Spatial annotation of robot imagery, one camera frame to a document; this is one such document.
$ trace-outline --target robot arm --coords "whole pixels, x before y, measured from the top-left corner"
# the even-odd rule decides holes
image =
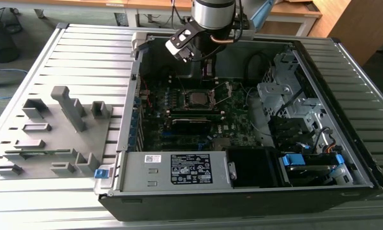
[[[273,3],[274,0],[260,3],[261,7],[252,17],[257,27],[262,26]],[[233,29],[234,38],[229,39]],[[249,29],[249,23],[241,0],[194,0],[192,20],[170,37],[166,48],[178,60],[204,61],[221,52],[225,45],[240,41],[244,29]]]

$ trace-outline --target power supply label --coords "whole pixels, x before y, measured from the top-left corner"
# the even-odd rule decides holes
[[[212,184],[212,163],[209,154],[172,155],[173,184]]]

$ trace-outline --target metal work table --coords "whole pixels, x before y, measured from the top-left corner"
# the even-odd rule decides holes
[[[57,28],[41,55],[0,117],[0,141],[20,123],[21,104],[29,94],[51,100],[48,89],[67,85],[83,104],[104,101],[113,105],[103,163],[116,155],[120,120],[131,76],[131,39],[136,31],[172,30],[72,24]],[[383,168],[383,95],[349,57],[342,44],[330,39],[302,41],[324,74],[361,139]],[[0,181],[1,229],[180,229],[294,224],[355,219],[383,219],[383,196],[346,203],[324,213],[261,218],[224,218],[186,221],[119,222],[97,201],[93,178]]]

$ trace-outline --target white sticker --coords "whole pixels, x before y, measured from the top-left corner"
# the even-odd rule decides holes
[[[124,7],[124,4],[107,3],[107,6],[119,6],[119,7]]]
[[[161,155],[145,155],[145,163],[161,163]]]

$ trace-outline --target green circuit board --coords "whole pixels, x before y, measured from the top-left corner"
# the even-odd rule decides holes
[[[144,151],[221,150],[221,146],[258,145],[245,106],[246,90],[238,81],[169,79],[148,80],[147,84]],[[210,100],[222,101],[213,106]],[[194,130],[194,124],[181,124],[188,132],[176,133],[177,121],[197,121],[204,127]]]

